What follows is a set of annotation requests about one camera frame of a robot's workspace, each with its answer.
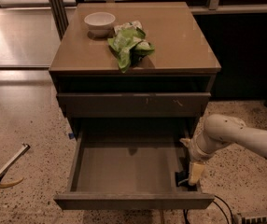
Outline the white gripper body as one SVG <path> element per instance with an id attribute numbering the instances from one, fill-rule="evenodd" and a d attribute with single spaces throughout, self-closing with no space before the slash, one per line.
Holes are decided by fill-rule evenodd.
<path id="1" fill-rule="evenodd" d="M 213 157 L 211 140 L 203 133 L 192 137 L 187 148 L 191 161 L 208 161 Z"/>

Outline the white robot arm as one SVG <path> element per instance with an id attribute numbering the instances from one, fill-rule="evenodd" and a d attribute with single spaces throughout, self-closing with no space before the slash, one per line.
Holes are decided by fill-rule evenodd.
<path id="1" fill-rule="evenodd" d="M 248 127 L 242 119 L 236 117 L 210 115 L 198 135 L 181 138 L 180 142 L 190 154 L 190 186 L 200 180 L 204 163 L 228 145 L 238 144 L 267 160 L 267 130 Z"/>

